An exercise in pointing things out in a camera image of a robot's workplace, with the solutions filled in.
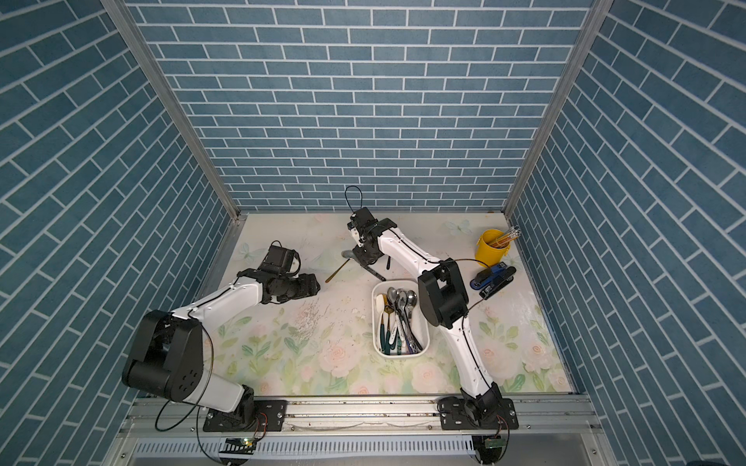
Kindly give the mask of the yellow pen cup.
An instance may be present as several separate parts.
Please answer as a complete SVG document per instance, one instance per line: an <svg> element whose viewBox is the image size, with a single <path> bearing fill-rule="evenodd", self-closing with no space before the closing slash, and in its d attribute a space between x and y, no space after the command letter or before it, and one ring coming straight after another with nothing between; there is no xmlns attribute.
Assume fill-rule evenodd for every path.
<svg viewBox="0 0 746 466"><path fill-rule="evenodd" d="M499 264L511 248L509 243L505 243L502 247L497 242L497 239L502 235L503 231L501 230L486 230L477 242L474 258L486 267L492 267Z"/></svg>

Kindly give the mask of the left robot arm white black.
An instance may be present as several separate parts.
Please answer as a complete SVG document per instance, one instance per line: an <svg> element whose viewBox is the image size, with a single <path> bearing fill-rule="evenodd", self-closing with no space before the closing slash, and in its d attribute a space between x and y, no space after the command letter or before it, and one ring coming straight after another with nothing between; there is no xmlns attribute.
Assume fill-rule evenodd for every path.
<svg viewBox="0 0 746 466"><path fill-rule="evenodd" d="M204 356L206 348L217 349L221 325L250 308L305 299L320 289L313 274L283 276L246 269L197 302L170 312L151 311L136 329L122 382L170 401L234 413L249 389L216 375Z"/></svg>

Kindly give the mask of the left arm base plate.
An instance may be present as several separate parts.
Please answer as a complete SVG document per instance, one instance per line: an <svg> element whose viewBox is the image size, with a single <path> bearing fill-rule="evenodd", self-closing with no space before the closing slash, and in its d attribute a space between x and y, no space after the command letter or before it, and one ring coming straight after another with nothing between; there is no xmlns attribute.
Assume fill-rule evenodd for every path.
<svg viewBox="0 0 746 466"><path fill-rule="evenodd" d="M279 432L289 403L283 399L250 398L231 413L210 409L203 430L210 433Z"/></svg>

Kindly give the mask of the blue black stapler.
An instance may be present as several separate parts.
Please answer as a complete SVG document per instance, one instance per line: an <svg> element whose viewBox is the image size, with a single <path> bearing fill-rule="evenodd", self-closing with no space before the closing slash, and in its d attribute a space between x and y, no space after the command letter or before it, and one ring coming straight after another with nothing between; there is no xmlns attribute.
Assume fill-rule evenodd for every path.
<svg viewBox="0 0 746 466"><path fill-rule="evenodd" d="M515 266L501 262L479 272L470 282L470 287L479 292L482 299L488 300L514 281L517 272Z"/></svg>

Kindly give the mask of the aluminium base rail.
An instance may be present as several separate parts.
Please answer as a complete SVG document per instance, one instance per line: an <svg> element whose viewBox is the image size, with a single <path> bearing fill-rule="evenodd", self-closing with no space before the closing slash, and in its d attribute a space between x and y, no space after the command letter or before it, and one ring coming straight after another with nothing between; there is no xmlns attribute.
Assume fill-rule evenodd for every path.
<svg viewBox="0 0 746 466"><path fill-rule="evenodd" d="M512 412L518 419L517 434L596 434L602 433L600 420L590 399L578 394L509 394ZM117 433L119 439L188 437L218 437L217 432L205 432L202 427L209 415L195 411L190 419L168 431L155 430L155 422L163 427L176 423L190 408L170 405L157 417L164 401L159 398L137 399ZM241 434L251 436L300 436L324 434L350 435L439 435L454 416L442 408L437 395L402 396L295 396L287 399L282 414L275 411L260 417L261 423L281 426L251 426Z"/></svg>

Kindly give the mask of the white plastic storage box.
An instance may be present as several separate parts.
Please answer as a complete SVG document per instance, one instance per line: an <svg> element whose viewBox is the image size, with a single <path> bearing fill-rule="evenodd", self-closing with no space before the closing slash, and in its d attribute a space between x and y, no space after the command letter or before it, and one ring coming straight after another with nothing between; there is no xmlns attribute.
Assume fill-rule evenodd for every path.
<svg viewBox="0 0 746 466"><path fill-rule="evenodd" d="M388 316L375 308L378 294L388 296ZM386 281L372 291L373 345L388 359L414 358L429 348L429 324L420 309L418 285L410 280Z"/></svg>

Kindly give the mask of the bronze brown spoon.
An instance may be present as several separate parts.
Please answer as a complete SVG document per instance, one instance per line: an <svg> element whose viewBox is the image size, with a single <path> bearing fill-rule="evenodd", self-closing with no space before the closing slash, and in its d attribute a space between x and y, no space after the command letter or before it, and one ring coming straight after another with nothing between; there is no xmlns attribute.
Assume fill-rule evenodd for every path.
<svg viewBox="0 0 746 466"><path fill-rule="evenodd" d="M333 273L331 273L324 282L330 283L344 269L350 260L351 258L346 258L345 261Z"/></svg>

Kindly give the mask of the black handled steel spoon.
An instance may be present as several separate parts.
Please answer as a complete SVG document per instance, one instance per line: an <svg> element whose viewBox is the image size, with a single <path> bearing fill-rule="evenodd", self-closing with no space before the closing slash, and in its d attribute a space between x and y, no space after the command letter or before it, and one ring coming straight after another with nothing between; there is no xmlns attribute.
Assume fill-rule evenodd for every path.
<svg viewBox="0 0 746 466"><path fill-rule="evenodd" d="M373 277L375 277L378 281L380 281L380 282L386 282L387 281L387 279L384 276L382 276L381 274L379 274L378 272L376 272L375 270L373 270L370 266L368 266L366 264L361 264L361 268L363 268L364 271L366 271L367 273L369 273Z"/></svg>

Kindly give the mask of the white ceramic spoon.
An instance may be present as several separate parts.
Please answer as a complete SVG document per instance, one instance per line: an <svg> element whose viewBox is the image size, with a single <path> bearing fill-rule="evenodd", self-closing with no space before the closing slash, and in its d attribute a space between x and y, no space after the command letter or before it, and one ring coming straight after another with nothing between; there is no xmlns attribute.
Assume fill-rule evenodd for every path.
<svg viewBox="0 0 746 466"><path fill-rule="evenodd" d="M376 311L382 316L388 316L388 296L385 293L380 293L375 298Z"/></svg>

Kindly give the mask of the floral table mat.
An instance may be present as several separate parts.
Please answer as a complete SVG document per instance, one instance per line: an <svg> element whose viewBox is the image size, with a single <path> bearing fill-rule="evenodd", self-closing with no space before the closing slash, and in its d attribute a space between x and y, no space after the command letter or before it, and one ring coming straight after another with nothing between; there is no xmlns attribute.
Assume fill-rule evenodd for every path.
<svg viewBox="0 0 746 466"><path fill-rule="evenodd" d="M460 389L457 365L437 328L429 348L414 358L388 359L373 345L372 291L382 283L354 262L330 282L354 241L345 214L255 214L231 252L221 283L260 265L279 240L296 250L301 269L314 274L318 295L282 305L253 307L221 325L217 349L205 359L227 380L261 396L451 394ZM514 281L488 300L469 293L469 319L477 351L504 394L571 392L563 367L520 254L511 250ZM387 281L407 280L395 261L371 267Z"/></svg>

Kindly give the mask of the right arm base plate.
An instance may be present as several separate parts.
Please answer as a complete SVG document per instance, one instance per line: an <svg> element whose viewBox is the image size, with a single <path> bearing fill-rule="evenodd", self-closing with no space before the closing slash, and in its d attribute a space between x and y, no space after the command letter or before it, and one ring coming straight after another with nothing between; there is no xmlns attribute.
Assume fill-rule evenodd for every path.
<svg viewBox="0 0 746 466"><path fill-rule="evenodd" d="M443 430L513 431L520 427L514 403L509 398L493 404L486 414L473 403L456 396L439 399L436 407Z"/></svg>

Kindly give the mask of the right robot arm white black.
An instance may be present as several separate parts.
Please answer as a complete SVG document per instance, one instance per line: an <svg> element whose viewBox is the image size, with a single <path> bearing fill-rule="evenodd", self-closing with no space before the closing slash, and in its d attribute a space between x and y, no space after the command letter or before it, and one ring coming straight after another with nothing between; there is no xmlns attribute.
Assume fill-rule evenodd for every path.
<svg viewBox="0 0 746 466"><path fill-rule="evenodd" d="M482 362L469 322L468 295L456 260L440 259L410 241L391 219L376 219L366 208L353 213L348 229L359 263L389 256L418 280L419 304L427 322L444 336L456 362L464 409L472 421L496 419L504 407L497 383Z"/></svg>

